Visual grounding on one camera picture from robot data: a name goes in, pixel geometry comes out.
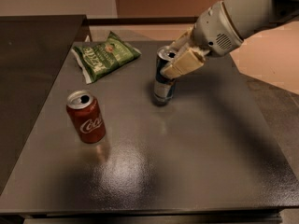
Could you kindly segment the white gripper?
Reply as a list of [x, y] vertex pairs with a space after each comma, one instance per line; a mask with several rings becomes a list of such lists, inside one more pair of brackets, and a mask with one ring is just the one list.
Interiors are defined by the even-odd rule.
[[194, 43], [201, 49], [208, 50], [208, 54], [213, 57], [225, 56], [242, 45], [243, 39], [231, 22], [222, 1], [203, 12], [193, 28], [188, 28], [170, 44], [171, 49], [185, 51], [177, 54], [160, 71], [163, 77], [181, 77], [204, 65], [205, 53], [199, 48], [191, 48]]

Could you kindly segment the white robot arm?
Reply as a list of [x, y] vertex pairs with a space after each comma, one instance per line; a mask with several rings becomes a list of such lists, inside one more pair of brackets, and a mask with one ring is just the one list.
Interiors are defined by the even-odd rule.
[[161, 70], [169, 79], [202, 67], [206, 57], [222, 57], [245, 39], [298, 17], [299, 0], [222, 0], [204, 11], [170, 47], [178, 53]]

